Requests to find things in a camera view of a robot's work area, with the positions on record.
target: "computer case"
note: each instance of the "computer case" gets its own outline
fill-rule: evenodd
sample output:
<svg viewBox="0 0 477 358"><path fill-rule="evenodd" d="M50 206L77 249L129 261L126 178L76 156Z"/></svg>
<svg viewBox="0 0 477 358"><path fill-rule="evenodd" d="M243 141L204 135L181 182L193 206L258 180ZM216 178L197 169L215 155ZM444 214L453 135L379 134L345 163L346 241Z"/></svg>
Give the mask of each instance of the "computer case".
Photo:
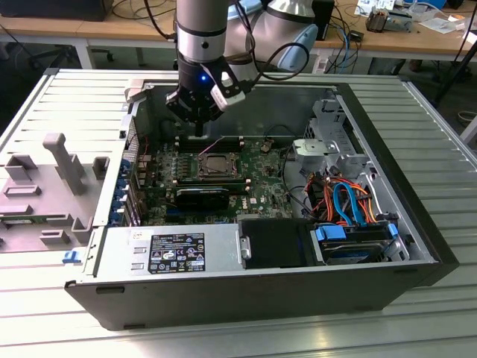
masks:
<svg viewBox="0 0 477 358"><path fill-rule="evenodd" d="M323 41L328 32L329 21L335 6L335 0L314 0L313 12L315 13L315 24L318 26L316 40Z"/></svg>
<svg viewBox="0 0 477 358"><path fill-rule="evenodd" d="M113 0L4 0L0 1L3 17L41 17L103 21Z"/></svg>

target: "blue cable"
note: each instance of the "blue cable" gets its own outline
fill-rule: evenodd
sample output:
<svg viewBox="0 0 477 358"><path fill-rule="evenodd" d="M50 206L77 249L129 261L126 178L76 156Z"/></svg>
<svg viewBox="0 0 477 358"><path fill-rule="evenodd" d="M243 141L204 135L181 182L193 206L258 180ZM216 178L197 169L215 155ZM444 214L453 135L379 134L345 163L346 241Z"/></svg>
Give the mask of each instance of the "blue cable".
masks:
<svg viewBox="0 0 477 358"><path fill-rule="evenodd" d="M351 219L343 212L343 210L341 210L338 193L342 186L344 186L344 188L348 191L348 195L350 196L351 209L353 211L353 215L355 217L356 222L360 225L366 226L366 221L363 219L363 215L361 215L361 212L358 209L358 203L356 201L355 193L349 184L338 183L335 185L335 188L333 189L333 204L335 205L336 212L340 214L340 216L344 219L344 221L348 225L353 225L353 222L351 221Z"/></svg>
<svg viewBox="0 0 477 358"><path fill-rule="evenodd" d="M344 70L344 67L346 65L346 62L348 61L348 54L350 53L350 41L348 41L348 37L346 36L346 33L344 32L343 28L337 27L337 29L341 32L344 38L344 43L346 45L346 52L344 53L344 60L343 63L341 64L341 70L338 72L338 74L342 73Z"/></svg>

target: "slotted metal surface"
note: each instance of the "slotted metal surface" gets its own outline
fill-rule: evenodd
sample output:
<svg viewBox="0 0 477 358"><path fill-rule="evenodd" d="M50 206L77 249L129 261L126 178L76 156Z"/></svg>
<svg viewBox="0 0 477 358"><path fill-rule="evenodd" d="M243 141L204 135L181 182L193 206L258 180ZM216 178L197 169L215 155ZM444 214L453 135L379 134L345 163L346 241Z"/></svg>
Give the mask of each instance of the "slotted metal surface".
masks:
<svg viewBox="0 0 477 358"><path fill-rule="evenodd" d="M46 76L31 106L2 137L9 153L44 155L46 131L65 131L66 147L88 163L114 150L127 107L129 78L174 78L172 72L62 70ZM2 357L450 357L477 349L476 161L412 85L373 76L301 76L350 84L461 266L433 287L414 289L382 312L328 315L157 330L110 332L63 291L81 266L63 252L0 255Z"/></svg>

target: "sticker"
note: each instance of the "sticker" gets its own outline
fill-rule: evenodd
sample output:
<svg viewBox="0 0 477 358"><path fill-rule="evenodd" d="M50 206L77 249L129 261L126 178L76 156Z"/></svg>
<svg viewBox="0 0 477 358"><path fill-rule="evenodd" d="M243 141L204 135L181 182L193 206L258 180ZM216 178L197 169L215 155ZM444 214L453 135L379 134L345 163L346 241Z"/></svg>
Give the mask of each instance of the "sticker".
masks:
<svg viewBox="0 0 477 358"><path fill-rule="evenodd" d="M203 233L152 235L148 271L151 274L206 270Z"/></svg>
<svg viewBox="0 0 477 358"><path fill-rule="evenodd" d="M130 238L132 240L149 240L152 230L132 230Z"/></svg>

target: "wooden desk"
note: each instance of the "wooden desk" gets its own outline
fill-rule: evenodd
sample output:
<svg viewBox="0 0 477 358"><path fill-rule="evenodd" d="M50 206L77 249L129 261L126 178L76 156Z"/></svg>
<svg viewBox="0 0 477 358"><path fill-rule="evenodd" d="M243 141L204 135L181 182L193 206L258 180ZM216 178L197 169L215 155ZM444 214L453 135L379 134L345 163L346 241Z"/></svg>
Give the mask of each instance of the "wooden desk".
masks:
<svg viewBox="0 0 477 358"><path fill-rule="evenodd" d="M161 4L163 0L150 0L151 6ZM414 23L410 34L386 31L376 34L366 31L363 16L355 16L354 5L357 0L338 0L344 20L352 29L364 33L364 40L359 57L390 57L421 60L453 60L462 41L462 32L439 34ZM143 6L142 0L132 0L134 10ZM175 6L173 1L153 8L153 13L161 13ZM465 1L459 10L473 10L475 3ZM119 15L132 17L129 2L116 8ZM145 10L139 12L146 16ZM174 11L157 17L157 23L166 33L172 32ZM19 41L25 43L54 43L74 45L78 51L81 65L85 69L94 68L94 61L89 52L90 46L119 46L134 48L173 48L174 44L166 42L152 27L148 19L121 19L110 14L103 22L86 22L77 20L54 19L9 19L0 17L0 24L6 27ZM0 41L11 41L0 29ZM317 41L312 53L317 55L314 72L322 72L329 56L337 54L342 47L337 31L330 29L325 41ZM463 55L470 48L464 46Z"/></svg>

